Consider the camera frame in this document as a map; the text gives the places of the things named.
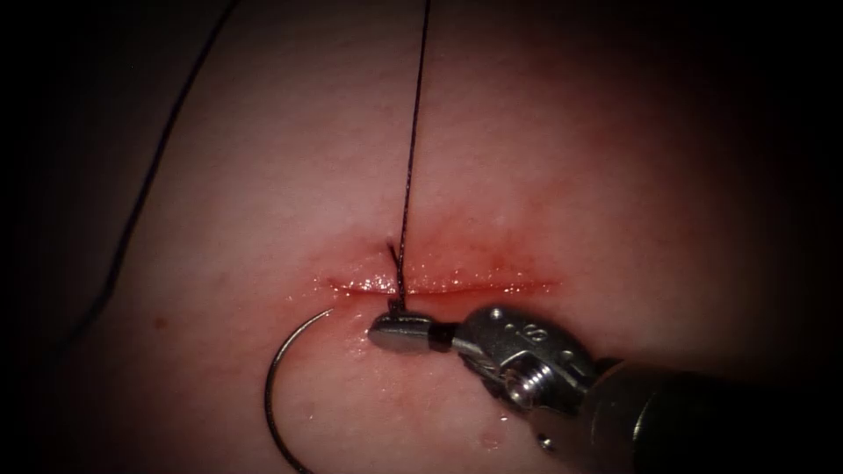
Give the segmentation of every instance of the skin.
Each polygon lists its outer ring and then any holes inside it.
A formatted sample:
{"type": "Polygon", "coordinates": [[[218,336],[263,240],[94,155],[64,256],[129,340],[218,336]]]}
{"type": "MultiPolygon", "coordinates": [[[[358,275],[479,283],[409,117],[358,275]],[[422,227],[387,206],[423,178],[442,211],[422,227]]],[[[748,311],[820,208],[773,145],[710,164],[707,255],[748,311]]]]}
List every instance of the skin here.
{"type": "MultiPolygon", "coordinates": [[[[800,293],[781,288],[804,255],[785,173],[761,158],[775,145],[736,113],[729,75],[583,12],[567,25],[511,8],[431,12],[408,306],[460,320],[525,305],[595,357],[781,377],[799,356],[782,341],[802,330],[783,316],[800,293]]],[[[567,471],[454,355],[389,354],[365,336],[395,292],[386,245],[400,238],[421,22],[418,2],[239,7],[111,303],[39,381],[48,408],[32,416],[58,417],[40,435],[62,446],[55,463],[291,471],[263,378],[286,335],[334,307],[276,384],[281,433],[310,469],[567,471]]]]}

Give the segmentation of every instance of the metal screw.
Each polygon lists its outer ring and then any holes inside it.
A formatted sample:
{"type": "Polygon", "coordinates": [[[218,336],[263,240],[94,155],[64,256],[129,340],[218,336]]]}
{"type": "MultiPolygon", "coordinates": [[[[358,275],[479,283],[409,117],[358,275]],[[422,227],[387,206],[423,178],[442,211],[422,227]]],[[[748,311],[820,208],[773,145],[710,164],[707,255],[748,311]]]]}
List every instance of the metal screw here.
{"type": "Polygon", "coordinates": [[[552,376],[551,368],[536,361],[527,365],[509,369],[504,373],[504,386],[509,399],[521,408],[529,410],[542,398],[552,376]]]}

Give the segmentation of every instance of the black suture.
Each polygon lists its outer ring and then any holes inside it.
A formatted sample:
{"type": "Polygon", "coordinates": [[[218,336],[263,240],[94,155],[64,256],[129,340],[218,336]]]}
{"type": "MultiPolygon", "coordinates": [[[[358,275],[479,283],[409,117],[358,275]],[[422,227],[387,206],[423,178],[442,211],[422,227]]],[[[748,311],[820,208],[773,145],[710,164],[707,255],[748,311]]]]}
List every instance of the black suture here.
{"type": "Polygon", "coordinates": [[[141,213],[143,212],[144,204],[146,203],[147,197],[149,196],[149,192],[152,189],[153,183],[155,182],[155,177],[157,176],[158,169],[161,166],[164,150],[167,147],[169,137],[172,134],[173,128],[176,125],[178,114],[184,106],[184,101],[187,99],[187,96],[193,87],[193,83],[196,81],[199,71],[205,65],[205,60],[207,59],[208,54],[211,52],[213,44],[220,36],[220,32],[222,31],[223,26],[231,17],[232,11],[234,11],[234,8],[239,2],[240,0],[231,0],[231,2],[229,2],[226,6],[226,9],[217,19],[213,29],[211,30],[211,33],[205,40],[205,44],[202,46],[202,50],[199,52],[199,56],[193,63],[193,67],[191,68],[191,72],[187,76],[187,80],[184,82],[184,85],[179,90],[176,101],[173,103],[173,106],[170,109],[167,123],[162,130],[160,139],[158,140],[158,146],[155,149],[155,154],[153,155],[152,161],[149,163],[147,174],[144,176],[143,184],[140,187],[140,191],[138,192],[138,197],[135,199],[132,211],[129,213],[128,219],[126,220],[126,223],[123,226],[123,232],[120,235],[117,248],[115,249],[114,256],[112,257],[112,263],[109,266],[108,275],[106,276],[105,281],[103,282],[102,288],[95,297],[93,303],[88,307],[88,310],[83,313],[82,317],[74,324],[70,332],[64,338],[62,338],[54,348],[48,350],[43,359],[39,360],[32,367],[25,370],[24,377],[44,373],[47,370],[53,368],[54,365],[61,360],[61,356],[65,352],[67,352],[77,341],[79,341],[83,336],[85,336],[85,334],[88,333],[90,328],[93,327],[94,323],[99,320],[99,317],[102,315],[103,310],[108,305],[109,301],[111,301],[111,298],[114,294],[114,289],[117,286],[120,271],[123,268],[123,261],[126,259],[126,252],[128,251],[129,243],[132,239],[132,234],[134,232],[135,227],[137,227],[138,220],[140,219],[141,213]]]}
{"type": "Polygon", "coordinates": [[[413,105],[413,125],[410,129],[410,155],[407,158],[407,184],[404,190],[404,215],[401,220],[401,240],[399,243],[398,253],[395,253],[395,247],[389,244],[389,250],[393,254],[395,266],[397,268],[398,280],[398,298],[397,301],[390,300],[390,311],[393,307],[398,307],[401,310],[407,308],[407,294],[404,286],[404,247],[407,243],[407,217],[410,211],[410,187],[413,182],[413,159],[415,155],[415,135],[419,125],[419,103],[422,100],[422,74],[424,72],[424,50],[428,43],[428,21],[430,17],[430,0],[424,4],[424,23],[421,26],[421,50],[419,52],[419,73],[415,79],[415,103],[413,105]]]}

